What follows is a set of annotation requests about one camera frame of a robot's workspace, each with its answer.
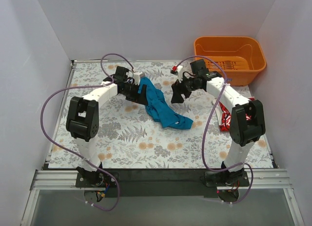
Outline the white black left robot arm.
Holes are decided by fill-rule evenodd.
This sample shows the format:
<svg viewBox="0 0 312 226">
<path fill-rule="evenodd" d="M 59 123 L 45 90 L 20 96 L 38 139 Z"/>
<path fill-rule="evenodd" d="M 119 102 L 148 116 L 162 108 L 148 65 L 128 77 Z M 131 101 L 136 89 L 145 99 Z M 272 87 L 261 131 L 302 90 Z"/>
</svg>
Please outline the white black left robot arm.
<svg viewBox="0 0 312 226">
<path fill-rule="evenodd" d="M 124 95 L 128 101 L 147 105 L 144 77 L 143 72 L 133 73 L 118 66 L 115 73 L 106 77 L 100 87 L 83 97 L 72 97 L 70 100 L 66 130 L 74 138 L 79 154 L 83 157 L 82 167 L 77 167 L 77 171 L 91 186 L 98 187 L 105 180 L 105 175 L 98 170 L 102 164 L 95 140 L 99 130 L 99 109 L 118 94 Z"/>
</svg>

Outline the floral patterned table mat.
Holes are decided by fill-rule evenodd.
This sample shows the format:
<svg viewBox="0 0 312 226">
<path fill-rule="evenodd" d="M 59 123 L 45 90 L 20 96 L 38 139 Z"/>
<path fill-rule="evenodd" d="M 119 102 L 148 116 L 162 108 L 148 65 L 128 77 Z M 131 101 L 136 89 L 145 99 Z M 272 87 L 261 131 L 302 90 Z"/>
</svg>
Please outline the floral patterned table mat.
<svg viewBox="0 0 312 226">
<path fill-rule="evenodd" d="M 153 121 L 140 104 L 117 95 L 99 111 L 100 129 L 97 133 L 97 154 L 104 168 L 204 168 L 201 142 L 204 128 L 215 99 L 203 90 L 192 92 L 182 104 L 171 104 L 171 84 L 176 77 L 170 74 L 178 61 L 132 62 L 135 71 L 145 72 L 153 85 L 164 94 L 167 104 L 180 115 L 193 120 L 189 130 L 162 128 Z M 70 86 L 97 85 L 106 77 L 99 62 L 78 62 L 73 67 Z M 68 90 L 66 103 L 54 140 L 78 152 L 78 147 L 66 131 L 66 118 L 70 99 L 84 96 L 93 89 Z M 228 155 L 231 137 L 221 132 L 214 113 L 205 139 L 205 160 L 210 168 L 220 168 Z M 252 168 L 273 168 L 265 137 L 251 148 L 246 162 Z M 54 145 L 48 168 L 76 168 L 82 159 Z"/>
</svg>

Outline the teal blue t shirt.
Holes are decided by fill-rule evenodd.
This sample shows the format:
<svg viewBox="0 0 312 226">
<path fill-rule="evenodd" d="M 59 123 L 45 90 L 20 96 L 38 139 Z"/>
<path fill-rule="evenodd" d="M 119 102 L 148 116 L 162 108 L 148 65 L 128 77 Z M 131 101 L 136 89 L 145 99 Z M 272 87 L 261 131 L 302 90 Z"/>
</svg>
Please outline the teal blue t shirt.
<svg viewBox="0 0 312 226">
<path fill-rule="evenodd" d="M 160 123 L 163 128 L 191 129 L 193 120 L 175 113 L 166 103 L 162 91 L 155 88 L 147 77 L 140 79 L 139 93 L 142 91 L 143 86 L 146 86 L 146 99 L 148 102 L 145 109 L 155 122 Z"/>
</svg>

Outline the folded red printed t shirt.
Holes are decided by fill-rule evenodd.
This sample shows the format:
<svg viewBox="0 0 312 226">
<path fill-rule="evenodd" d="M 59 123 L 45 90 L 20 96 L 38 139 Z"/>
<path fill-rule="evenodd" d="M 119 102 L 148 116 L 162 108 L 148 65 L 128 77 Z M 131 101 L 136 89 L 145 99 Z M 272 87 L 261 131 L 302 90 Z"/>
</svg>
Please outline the folded red printed t shirt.
<svg viewBox="0 0 312 226">
<path fill-rule="evenodd" d="M 231 123 L 231 114 L 221 102 L 219 102 L 218 105 L 216 106 L 215 114 L 217 116 L 220 131 L 229 132 Z"/>
</svg>

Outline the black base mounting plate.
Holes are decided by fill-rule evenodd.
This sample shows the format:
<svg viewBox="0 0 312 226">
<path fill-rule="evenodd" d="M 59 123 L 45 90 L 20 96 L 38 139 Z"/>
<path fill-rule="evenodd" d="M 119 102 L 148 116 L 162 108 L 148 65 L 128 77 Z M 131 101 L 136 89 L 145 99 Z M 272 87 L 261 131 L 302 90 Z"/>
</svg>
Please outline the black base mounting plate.
<svg viewBox="0 0 312 226">
<path fill-rule="evenodd" d="M 251 179 L 243 172 L 239 179 L 206 169 L 108 169 L 99 171 L 77 168 L 76 187 L 100 190 L 108 187 L 107 197 L 202 196 L 217 198 L 217 188 L 230 188 L 237 193 L 248 187 Z"/>
</svg>

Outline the aluminium frame rail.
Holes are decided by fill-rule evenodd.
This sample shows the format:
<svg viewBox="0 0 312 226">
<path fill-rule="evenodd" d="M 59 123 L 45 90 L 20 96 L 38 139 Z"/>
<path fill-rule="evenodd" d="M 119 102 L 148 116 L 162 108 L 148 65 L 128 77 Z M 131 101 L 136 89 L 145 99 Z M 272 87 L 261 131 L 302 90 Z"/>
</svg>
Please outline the aluminium frame rail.
<svg viewBox="0 0 312 226">
<path fill-rule="evenodd" d="M 78 187 L 80 181 L 75 170 L 40 170 L 36 171 L 30 189 L 38 190 L 92 190 L 91 187 Z M 285 169 L 253 170 L 253 189 L 287 189 L 293 188 L 289 174 Z"/>
</svg>

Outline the orange plastic basket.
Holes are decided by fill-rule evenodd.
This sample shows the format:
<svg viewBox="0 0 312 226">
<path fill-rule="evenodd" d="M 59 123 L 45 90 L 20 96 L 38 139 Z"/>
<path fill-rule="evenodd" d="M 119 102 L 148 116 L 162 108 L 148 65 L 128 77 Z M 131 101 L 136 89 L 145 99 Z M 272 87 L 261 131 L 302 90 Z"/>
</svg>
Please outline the orange plastic basket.
<svg viewBox="0 0 312 226">
<path fill-rule="evenodd" d="M 203 36 L 194 41 L 194 53 L 216 62 L 232 86 L 247 86 L 266 68 L 258 41 L 244 36 Z"/>
</svg>

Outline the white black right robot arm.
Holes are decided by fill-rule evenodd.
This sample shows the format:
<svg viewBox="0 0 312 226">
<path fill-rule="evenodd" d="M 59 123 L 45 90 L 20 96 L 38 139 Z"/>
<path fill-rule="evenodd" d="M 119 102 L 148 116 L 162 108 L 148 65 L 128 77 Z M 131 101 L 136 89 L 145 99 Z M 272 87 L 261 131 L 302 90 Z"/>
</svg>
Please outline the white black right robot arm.
<svg viewBox="0 0 312 226">
<path fill-rule="evenodd" d="M 265 134 L 263 104 L 251 101 L 235 91 L 226 78 L 217 71 L 209 71 L 203 59 L 190 64 L 192 73 L 186 77 L 181 64 L 173 66 L 171 74 L 177 76 L 172 84 L 172 103 L 183 103 L 193 91 L 203 89 L 216 97 L 215 105 L 223 104 L 230 113 L 229 132 L 232 139 L 229 153 L 221 168 L 210 168 L 204 174 L 206 186 L 248 186 L 244 165 L 250 149 Z"/>
</svg>

